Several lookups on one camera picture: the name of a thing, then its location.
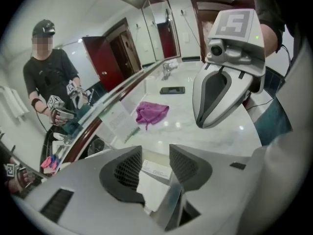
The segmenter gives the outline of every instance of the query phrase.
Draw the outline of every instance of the black sleeve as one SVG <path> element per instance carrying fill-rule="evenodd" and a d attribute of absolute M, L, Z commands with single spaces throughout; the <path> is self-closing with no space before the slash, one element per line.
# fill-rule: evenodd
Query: black sleeve
<path fill-rule="evenodd" d="M 254 0 L 254 2 L 260 23 L 270 27 L 277 36 L 277 52 L 282 45 L 283 32 L 285 31 L 285 22 L 282 19 L 281 8 L 275 0 Z"/>
<path fill-rule="evenodd" d="M 79 77 L 78 71 L 76 70 L 76 68 L 74 67 L 70 59 L 68 58 L 67 53 L 63 49 L 61 50 L 61 54 L 62 54 L 62 65 L 67 75 L 67 78 L 69 80 L 73 80 L 74 78 Z"/>
<path fill-rule="evenodd" d="M 24 81 L 25 81 L 26 88 L 27 88 L 27 93 L 28 93 L 28 95 L 29 95 L 29 94 L 31 94 L 32 92 L 36 92 L 37 89 L 36 89 L 35 80 L 34 80 L 34 78 L 31 76 L 31 74 L 29 73 L 29 70 L 28 70 L 27 66 L 28 66 L 28 64 L 26 64 L 26 65 L 24 66 L 23 74 L 24 74 Z"/>

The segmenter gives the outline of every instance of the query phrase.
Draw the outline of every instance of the camera lens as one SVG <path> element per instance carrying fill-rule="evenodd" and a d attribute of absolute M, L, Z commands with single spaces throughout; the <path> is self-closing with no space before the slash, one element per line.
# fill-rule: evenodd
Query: camera lens
<path fill-rule="evenodd" d="M 213 53 L 214 56 L 220 56 L 222 54 L 222 48 L 219 46 L 213 46 L 211 48 L 211 53 Z"/>

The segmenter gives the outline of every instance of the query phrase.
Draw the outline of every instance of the purple cloth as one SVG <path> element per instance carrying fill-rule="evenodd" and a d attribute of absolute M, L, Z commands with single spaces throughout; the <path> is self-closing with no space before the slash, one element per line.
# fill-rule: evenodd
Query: purple cloth
<path fill-rule="evenodd" d="M 146 130 L 148 129 L 148 124 L 156 124 L 165 118 L 170 107 L 168 105 L 153 104 L 150 102 L 142 101 L 137 107 L 137 123 L 145 123 Z"/>

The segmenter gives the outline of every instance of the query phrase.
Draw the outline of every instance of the mirror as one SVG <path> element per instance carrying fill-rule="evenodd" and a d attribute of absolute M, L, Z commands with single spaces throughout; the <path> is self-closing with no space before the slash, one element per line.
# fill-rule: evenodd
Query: mirror
<path fill-rule="evenodd" d="M 1 132 L 16 146 L 20 160 L 43 172 L 40 165 L 47 156 L 75 140 L 82 129 L 78 121 L 94 103 L 164 59 L 152 8 L 144 9 L 149 20 L 141 10 L 145 3 L 23 2 L 0 50 L 6 61 L 0 69 Z M 50 104 L 52 95 L 62 103 Z"/>
<path fill-rule="evenodd" d="M 147 0 L 142 10 L 156 60 L 177 56 L 177 34 L 168 1 Z"/>

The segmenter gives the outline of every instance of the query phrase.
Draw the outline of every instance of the blue pants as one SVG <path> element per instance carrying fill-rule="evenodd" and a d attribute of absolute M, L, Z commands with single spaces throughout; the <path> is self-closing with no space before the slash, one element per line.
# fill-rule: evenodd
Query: blue pants
<path fill-rule="evenodd" d="M 277 136 L 292 130 L 288 117 L 276 97 L 254 126 L 262 146 L 269 145 Z"/>
<path fill-rule="evenodd" d="M 89 111 L 90 108 L 91 107 L 89 105 L 84 104 L 81 109 L 79 110 L 75 109 L 76 117 L 73 119 L 69 119 L 67 123 L 62 126 L 63 130 L 65 130 L 66 133 L 69 135 L 78 133 L 81 127 L 78 121 Z"/>

